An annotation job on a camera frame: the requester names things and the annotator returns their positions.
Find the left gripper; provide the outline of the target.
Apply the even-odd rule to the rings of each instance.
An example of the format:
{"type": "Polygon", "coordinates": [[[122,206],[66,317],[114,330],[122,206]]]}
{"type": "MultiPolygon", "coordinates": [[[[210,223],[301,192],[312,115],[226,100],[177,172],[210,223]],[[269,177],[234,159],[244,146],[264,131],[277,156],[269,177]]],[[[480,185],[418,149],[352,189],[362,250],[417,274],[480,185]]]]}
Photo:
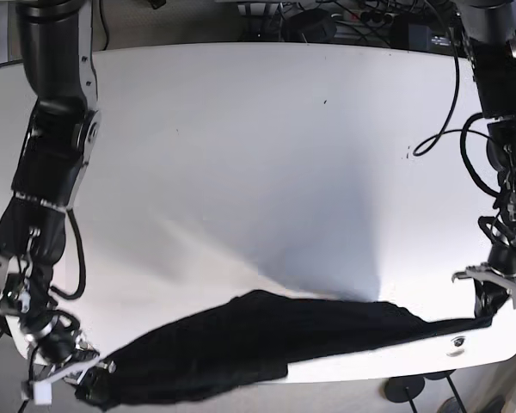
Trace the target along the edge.
{"type": "Polygon", "coordinates": [[[508,301],[516,287],[516,238],[501,233],[490,235],[491,251],[486,262],[454,273],[451,281],[473,280],[476,294],[475,317],[493,317],[508,301]]]}

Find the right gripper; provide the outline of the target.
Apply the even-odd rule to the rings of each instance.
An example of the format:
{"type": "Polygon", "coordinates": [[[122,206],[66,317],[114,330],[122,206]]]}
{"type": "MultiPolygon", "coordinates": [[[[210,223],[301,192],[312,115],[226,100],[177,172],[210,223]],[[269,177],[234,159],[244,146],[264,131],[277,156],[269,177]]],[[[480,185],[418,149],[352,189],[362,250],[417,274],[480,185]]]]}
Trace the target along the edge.
{"type": "Polygon", "coordinates": [[[63,380],[71,385],[91,387],[100,377],[116,372],[113,361],[101,358],[89,344],[78,318],[57,307],[51,293],[67,300],[82,296],[86,276],[77,289],[67,293],[55,286],[46,290],[34,275],[9,274],[0,291],[0,316],[18,321],[28,342],[28,376],[24,387],[50,387],[63,380]]]}

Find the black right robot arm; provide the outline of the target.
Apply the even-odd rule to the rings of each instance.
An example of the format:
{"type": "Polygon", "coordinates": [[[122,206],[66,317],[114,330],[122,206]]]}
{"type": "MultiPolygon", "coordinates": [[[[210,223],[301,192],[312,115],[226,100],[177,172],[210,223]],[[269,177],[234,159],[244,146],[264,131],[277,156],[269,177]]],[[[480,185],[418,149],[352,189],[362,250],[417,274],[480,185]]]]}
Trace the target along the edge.
{"type": "Polygon", "coordinates": [[[15,5],[21,56],[36,96],[0,219],[0,316],[12,317],[28,340],[31,359],[51,368],[50,385],[70,375],[82,378],[99,362],[79,320],[58,307],[83,296],[87,269],[77,251],[73,292],[56,287],[55,265],[66,234],[78,231],[73,204],[100,127],[92,60],[90,1],[19,1],[15,5]]]}

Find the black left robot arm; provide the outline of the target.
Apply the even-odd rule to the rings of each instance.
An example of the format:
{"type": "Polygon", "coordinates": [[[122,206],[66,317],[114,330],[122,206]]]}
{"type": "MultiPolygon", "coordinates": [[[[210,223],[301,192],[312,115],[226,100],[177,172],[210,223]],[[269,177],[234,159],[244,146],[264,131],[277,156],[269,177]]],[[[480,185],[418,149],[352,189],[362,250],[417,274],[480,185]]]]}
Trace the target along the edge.
{"type": "Polygon", "coordinates": [[[492,317],[507,301],[516,309],[516,2],[457,1],[455,9],[482,108],[462,126],[459,152],[497,214],[478,219],[491,244],[487,261],[452,278],[473,280],[476,317],[492,317]],[[497,189],[482,180],[467,153],[470,128],[479,120],[488,122],[486,153],[497,173],[497,189]]]}

